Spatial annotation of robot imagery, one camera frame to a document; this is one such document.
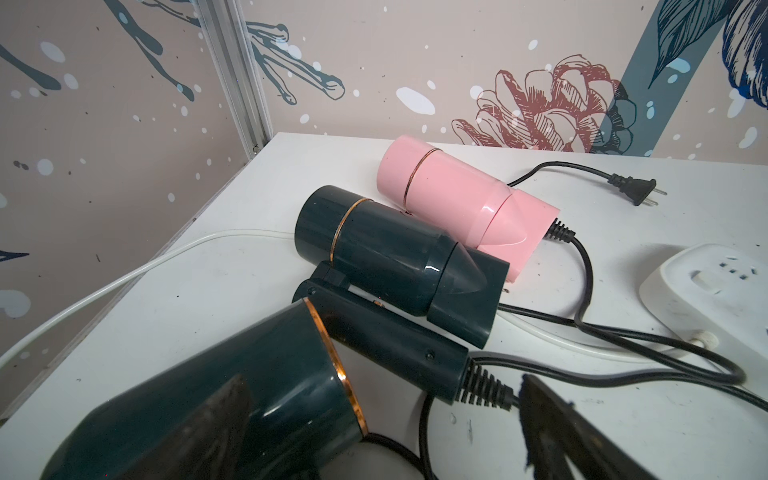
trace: pink hair dryer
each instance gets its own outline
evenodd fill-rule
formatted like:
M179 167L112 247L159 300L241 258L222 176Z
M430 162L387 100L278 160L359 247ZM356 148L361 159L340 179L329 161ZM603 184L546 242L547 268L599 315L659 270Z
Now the pink hair dryer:
M509 262L511 282L560 211L408 135L387 149L376 187L467 247Z

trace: black cord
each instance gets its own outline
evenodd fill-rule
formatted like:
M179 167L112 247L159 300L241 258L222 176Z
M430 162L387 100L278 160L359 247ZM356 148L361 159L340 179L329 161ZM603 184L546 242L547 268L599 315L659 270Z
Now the black cord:
M736 386L721 385L699 379L695 376L682 372L670 370L645 370L641 372L620 373L617 375L585 375L583 373L568 372L559 370L550 366L542 365L536 362L529 362L516 356L506 355L504 353L494 352L476 352L472 359L480 365L504 366L510 369L520 370L522 372L535 373L547 376L551 379L570 383L577 386L586 386L591 388L605 389L617 386L634 385L645 382L684 382L702 385L711 389L719 390L728 395L743 400L768 413L768 401L760 398L753 393L740 389Z
M498 308L505 312L515 313L518 315L530 316L537 319L542 319L548 322L559 323L561 325L575 326L580 331L587 333L598 339L602 339L606 342L613 343L616 346L620 346L638 355L642 355L648 359L658 362L662 365L676 369L687 375L696 377L713 384L729 384L738 385L743 383L746 379L746 374L736 363L731 362L729 359L716 354L707 349L703 349L699 346L692 345L688 342L684 342L678 339L671 339L669 337L654 335L651 333L637 332L629 329L622 329L611 326L597 326L584 322L584 314L587 312L587 308L592 301L592 292L594 289L594 273L592 270L592 262L589 259L587 250L584 245L581 244L576 237L571 237L569 243L572 243L576 250L581 255L581 259L584 262L584 292L581 296L581 302L576 310L574 319L566 319L560 316L554 316L543 312L537 312L535 310L523 309L512 305L506 305L499 303ZM730 371L730 373L714 372L709 369L705 369L699 366L694 366L688 362L684 362L680 359L675 359L665 353L658 352L654 349L635 343L629 339L645 340L649 342L660 343L663 345L672 346L676 349L685 350L687 352L698 355L702 358L710 360L717 365Z
M432 409L432 403L435 396L427 393L422 405L422 414L419 416L419 457L422 460L422 473L424 480L436 480L435 473L432 471L432 462L429 461L429 443L427 441L427 424L429 424L429 410Z
M397 455L400 455L406 462L410 463L413 468L419 470L422 473L424 472L421 459L416 456L415 453L411 452L408 447L400 442L397 442L396 440L391 439L388 436L381 435L379 433L369 433L368 435L362 437L361 442L380 445L385 449L391 450Z
M693 383L694 385L702 385L711 389L719 390L723 393L727 393L728 395L741 399L744 402L747 402L752 406L763 410L764 412L768 412L768 401L760 398L757 395L754 395L753 393L747 392L746 390L742 390L735 386L708 382L706 380L702 380L682 372L674 372L668 370L649 370L643 372L620 373L618 375L598 376L559 370L550 366L542 365L540 363L529 362L528 360L504 353L481 351L475 352L471 354L471 356L472 360L474 360L478 365L503 366L509 369L520 370L521 372L529 372L541 376L547 376L551 379L570 383L576 386L585 386L598 389L634 385L645 382L667 381ZM515 406L519 406L519 399L516 398L516 400L517 401ZM436 479L435 473L432 471L432 463L429 460L429 442L427 439L429 411L432 409L432 404L434 401L435 397L433 395L427 394L426 398L424 398L424 405L422 406L421 415L419 416L419 455L421 456L421 470L425 480Z
M605 172L598 170L597 168L587 167L586 165L580 165L580 164L572 164L571 162L544 162L543 164L536 165L533 167L533 170L529 171L522 177L518 178L517 180L513 180L507 184L508 187L514 187L517 184L521 184L522 182L526 181L528 178L533 177L533 175L541 170L542 168L546 167L568 167L568 168L575 168L576 170L582 170L585 172L589 172L591 174L598 175L599 177L603 177L604 179L608 180L611 178L610 174L606 174Z

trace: leaf illustration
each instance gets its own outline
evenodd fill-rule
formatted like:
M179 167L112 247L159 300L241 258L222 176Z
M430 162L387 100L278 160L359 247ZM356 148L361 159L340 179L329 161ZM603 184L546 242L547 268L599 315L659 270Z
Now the leaf illustration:
M659 12L659 58L656 80L664 67L677 58L736 7L738 0L664 0Z
M768 108L768 0L744 0L728 16L723 30L723 63L730 84L744 98Z

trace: floral wallpaper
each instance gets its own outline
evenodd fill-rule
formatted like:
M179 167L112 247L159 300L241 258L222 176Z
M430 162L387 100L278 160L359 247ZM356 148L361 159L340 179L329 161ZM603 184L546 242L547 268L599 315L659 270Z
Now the floral wallpaper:
M195 8L0 5L0 351L147 262L247 162ZM0 412L108 300L0 370Z
M274 131L768 164L768 0L240 3Z

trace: black power cord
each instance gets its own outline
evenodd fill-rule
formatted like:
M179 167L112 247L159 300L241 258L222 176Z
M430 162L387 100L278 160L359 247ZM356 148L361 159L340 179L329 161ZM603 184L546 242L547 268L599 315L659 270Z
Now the black power cord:
M529 171L522 177L518 178L517 180L513 180L509 182L507 185L509 187L514 187L517 184L521 184L522 182L526 181L528 178L533 177L533 175L536 172L546 167L574 168L576 170L585 171L590 174L603 177L605 180L608 180L608 183L610 185L617 187L621 193L629 197L629 199L632 200L632 203L634 204L635 207L637 205L642 204L643 202L650 205L658 205L657 202L648 198L648 195L650 195L651 192L656 192L662 195L667 194L667 192L656 188L655 179L640 180L638 178L622 177L621 175L617 175L617 174L607 174L602 170L598 170L597 168L587 167L586 165L580 165L580 164L572 164L571 162L544 162L543 164L536 165L535 167L533 167L531 171Z
M707 349L703 349L699 346L692 345L688 342L684 342L678 339L671 339L666 336L653 335L651 333L637 332L635 330L622 329L611 326L598 326L584 322L584 314L587 312L592 301L592 292L594 289L594 272L592 270L592 262L590 261L587 250L579 240L576 239L575 232L565 227L562 222L555 219L552 225L549 227L547 239L561 240L565 243L571 243L581 255L581 259L584 262L584 292L581 296L581 302L577 308L574 319L567 319L561 316L550 315L548 313L538 312L536 310L524 309L518 306L507 305L505 303L499 303L498 309L514 313L516 315L530 316L532 318L542 319L548 322L559 323L561 325L574 326L580 331L594 336L598 339L602 339L606 342L613 343L616 346L620 346L638 355L642 355L648 359L658 362L662 365L668 366L672 369L676 369L687 375L696 377L704 382L720 383L738 385L743 383L746 379L746 374L736 363L731 362L729 359L716 354ZM680 359L675 359L662 352L658 352L654 349L635 343L629 339L645 340L648 342L660 343L667 346L672 346L676 349L685 350L686 352L693 353L702 358L710 360L719 366L722 366L729 373L714 372L713 370L705 369L699 366L694 366L688 362L684 362Z
M362 437L362 440L360 440L363 443L372 443L374 445L379 445L384 447L385 449L388 449L397 455L400 455L406 462L410 463L413 468L416 470L419 470L421 473L424 472L424 469L422 467L422 461L421 459L416 456L415 453L411 452L411 450L403 445L402 443L391 439L388 436L381 435L379 433L369 433L368 435Z
M570 383L576 386L585 386L590 388L613 388L618 386L635 385L645 382L685 382L694 385L702 385L711 389L719 390L728 395L743 400L768 413L768 401L760 398L753 393L747 392L735 386L721 385L698 379L695 376L682 372L669 370L648 370L642 372L620 373L617 375L585 375L583 373L568 372L556 369L550 366L542 365L536 362L530 362L516 356L495 352L475 352L472 360L476 365L503 366L509 369L519 370L521 372L535 373L541 376L547 376L551 379ZM419 416L419 456L421 457L421 471L425 480L436 480L435 473L432 471L432 462L429 458L429 442L427 431L429 425L429 412L435 397L427 394L424 398L421 415ZM519 405L519 399L515 397L515 406Z

